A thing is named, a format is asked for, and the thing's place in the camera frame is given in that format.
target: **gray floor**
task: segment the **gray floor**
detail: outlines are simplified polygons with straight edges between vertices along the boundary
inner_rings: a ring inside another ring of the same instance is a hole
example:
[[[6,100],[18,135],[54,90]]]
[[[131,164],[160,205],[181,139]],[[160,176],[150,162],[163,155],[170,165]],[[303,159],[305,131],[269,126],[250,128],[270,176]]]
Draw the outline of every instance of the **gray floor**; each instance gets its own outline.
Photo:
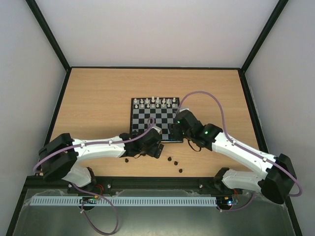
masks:
[[[240,206],[248,201],[241,199]],[[214,207],[119,207],[120,230],[116,236],[293,236],[283,206],[256,198],[246,209],[220,213]],[[109,207],[88,213],[102,231],[115,226]],[[28,206],[21,211],[15,236],[98,236],[76,206]]]

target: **chessboard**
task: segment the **chessboard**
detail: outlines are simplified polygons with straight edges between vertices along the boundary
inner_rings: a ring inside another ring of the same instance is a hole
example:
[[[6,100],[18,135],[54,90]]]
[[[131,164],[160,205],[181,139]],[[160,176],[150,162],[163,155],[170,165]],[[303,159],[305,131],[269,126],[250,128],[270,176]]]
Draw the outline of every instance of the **chessboard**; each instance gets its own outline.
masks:
[[[148,128],[148,118],[153,117],[156,126],[162,129],[163,143],[182,143],[182,139],[174,139],[168,130],[168,125],[174,123],[179,103],[178,97],[132,98],[130,132],[143,133]]]

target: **wooden table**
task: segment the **wooden table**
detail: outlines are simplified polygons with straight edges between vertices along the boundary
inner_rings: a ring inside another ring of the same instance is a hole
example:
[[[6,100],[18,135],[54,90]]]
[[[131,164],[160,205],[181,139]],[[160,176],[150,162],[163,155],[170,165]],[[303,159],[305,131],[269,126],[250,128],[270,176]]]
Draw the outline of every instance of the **wooden table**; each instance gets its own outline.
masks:
[[[204,90],[212,93],[223,106],[227,130],[234,138],[257,148],[257,141],[237,70],[177,69],[94,69],[74,68],[63,97],[52,139],[61,133],[72,138],[104,139],[129,132],[132,97],[179,97]],[[185,107],[203,123],[222,127],[215,101],[194,94]],[[213,177],[221,167],[247,170],[222,154],[203,149],[193,151],[183,144],[165,144],[159,159],[99,158],[82,162],[96,176],[120,177]]]

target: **white wall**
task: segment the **white wall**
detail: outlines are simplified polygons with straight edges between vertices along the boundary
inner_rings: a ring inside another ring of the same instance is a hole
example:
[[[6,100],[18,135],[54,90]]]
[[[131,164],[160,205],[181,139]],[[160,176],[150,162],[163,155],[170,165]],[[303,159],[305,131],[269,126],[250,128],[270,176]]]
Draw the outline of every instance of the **white wall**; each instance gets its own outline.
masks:
[[[315,230],[314,9],[289,1],[247,72],[269,151],[291,158],[304,188],[292,198],[304,235]]]
[[[72,66],[240,67],[278,0],[37,0]]]
[[[25,1],[0,7],[0,235],[38,159],[65,71]]]

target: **black and white robotic arm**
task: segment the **black and white robotic arm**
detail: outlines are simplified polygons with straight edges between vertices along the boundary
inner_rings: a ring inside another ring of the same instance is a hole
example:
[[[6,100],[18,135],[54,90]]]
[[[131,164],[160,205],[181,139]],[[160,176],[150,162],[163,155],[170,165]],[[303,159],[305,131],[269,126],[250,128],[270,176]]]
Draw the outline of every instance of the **black and white robotic arm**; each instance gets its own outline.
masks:
[[[40,161],[49,155],[53,157],[41,164],[45,181],[63,179],[78,187],[92,189],[95,177],[90,168],[79,165],[82,161],[106,157],[135,157],[149,155],[159,158],[163,150],[160,137],[161,129],[154,126],[147,134],[123,133],[109,139],[80,140],[72,139],[69,133],[59,135],[39,151]]]
[[[188,109],[179,111],[175,123],[170,125],[169,129],[175,137],[188,139],[190,146],[190,142],[193,142],[200,150],[206,148],[224,154],[252,170],[241,172],[222,168],[214,178],[218,189],[253,190],[275,203],[283,204],[294,185],[292,179],[273,165],[273,163],[280,165],[296,178],[289,157],[283,154],[277,157],[261,152],[229,136],[231,142],[221,128],[213,124],[202,125]]]

